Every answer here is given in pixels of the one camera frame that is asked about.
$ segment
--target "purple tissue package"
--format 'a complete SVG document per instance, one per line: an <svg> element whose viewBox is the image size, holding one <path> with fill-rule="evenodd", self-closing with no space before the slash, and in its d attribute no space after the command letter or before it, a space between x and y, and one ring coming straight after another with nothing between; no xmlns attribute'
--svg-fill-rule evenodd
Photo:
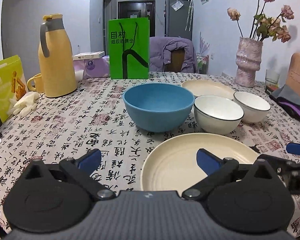
<svg viewBox="0 0 300 240"><path fill-rule="evenodd" d="M74 60L74 70L83 69L83 79L110 77L109 56L94 59Z"/></svg>

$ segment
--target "pink vase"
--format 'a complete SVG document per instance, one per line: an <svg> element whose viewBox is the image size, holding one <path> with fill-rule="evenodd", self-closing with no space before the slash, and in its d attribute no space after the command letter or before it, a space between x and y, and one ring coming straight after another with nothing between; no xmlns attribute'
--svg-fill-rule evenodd
<svg viewBox="0 0 300 240"><path fill-rule="evenodd" d="M254 87L256 71L260 70L263 42L240 37L235 63L238 65L235 82L244 87Z"/></svg>

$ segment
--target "bowl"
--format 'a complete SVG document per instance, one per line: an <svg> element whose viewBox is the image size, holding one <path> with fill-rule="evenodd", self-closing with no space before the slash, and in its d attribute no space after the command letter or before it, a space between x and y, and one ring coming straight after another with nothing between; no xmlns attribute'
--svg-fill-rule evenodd
<svg viewBox="0 0 300 240"><path fill-rule="evenodd" d="M230 87L211 80L188 80L182 83L183 88L188 89L195 97L214 95L233 100L234 90Z"/></svg>
<svg viewBox="0 0 300 240"><path fill-rule="evenodd" d="M242 121L247 123L261 122L271 109L270 104L262 97L248 92L235 92L234 101L243 108Z"/></svg>
<svg viewBox="0 0 300 240"><path fill-rule="evenodd" d="M242 107L228 98L207 95L197 97L194 102L194 117L208 133L231 133L243 115Z"/></svg>
<svg viewBox="0 0 300 240"><path fill-rule="evenodd" d="M123 94L129 116L147 131L170 131L186 120L194 104L187 89L167 83L134 86Z"/></svg>

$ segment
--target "plate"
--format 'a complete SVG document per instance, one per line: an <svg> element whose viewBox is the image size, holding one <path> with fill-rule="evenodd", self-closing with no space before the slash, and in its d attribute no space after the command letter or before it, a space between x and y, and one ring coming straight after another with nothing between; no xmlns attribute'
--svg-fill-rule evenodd
<svg viewBox="0 0 300 240"><path fill-rule="evenodd" d="M183 88L188 89L195 97L214 95L233 100L234 90L224 84L211 80L188 80L182 83Z"/></svg>
<svg viewBox="0 0 300 240"><path fill-rule="evenodd" d="M159 144L148 155L141 171L141 190L182 192L207 177L196 162L197 151L205 148L220 159L232 157L252 164L259 156L243 143L211 133L189 133Z"/></svg>

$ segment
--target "white glove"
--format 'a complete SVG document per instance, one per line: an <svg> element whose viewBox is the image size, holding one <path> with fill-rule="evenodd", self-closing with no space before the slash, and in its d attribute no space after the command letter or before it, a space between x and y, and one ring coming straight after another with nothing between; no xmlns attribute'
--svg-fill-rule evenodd
<svg viewBox="0 0 300 240"><path fill-rule="evenodd" d="M35 102L40 95L37 92L28 92L26 93L19 101L17 101L13 108L10 109L7 114L19 114L21 117L25 117L27 114L30 113L31 110L36 109L37 103Z"/></svg>

